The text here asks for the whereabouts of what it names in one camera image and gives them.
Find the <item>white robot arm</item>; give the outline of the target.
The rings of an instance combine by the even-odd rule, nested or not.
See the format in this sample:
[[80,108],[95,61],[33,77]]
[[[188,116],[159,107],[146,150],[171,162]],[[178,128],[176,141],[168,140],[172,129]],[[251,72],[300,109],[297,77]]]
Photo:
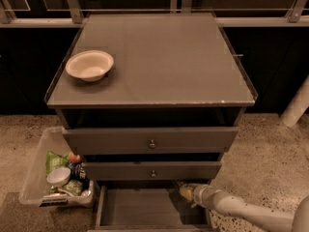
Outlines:
[[177,182],[180,195],[193,207],[215,210],[222,216],[242,218],[266,232],[309,232],[309,197],[289,214],[245,202],[242,198],[210,185]]

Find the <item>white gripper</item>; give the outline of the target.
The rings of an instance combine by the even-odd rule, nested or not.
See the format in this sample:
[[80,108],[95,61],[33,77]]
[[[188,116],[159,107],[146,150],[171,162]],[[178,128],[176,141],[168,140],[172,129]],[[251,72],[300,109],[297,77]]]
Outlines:
[[178,191],[187,201],[203,208],[214,209],[220,189],[206,184],[178,182]]

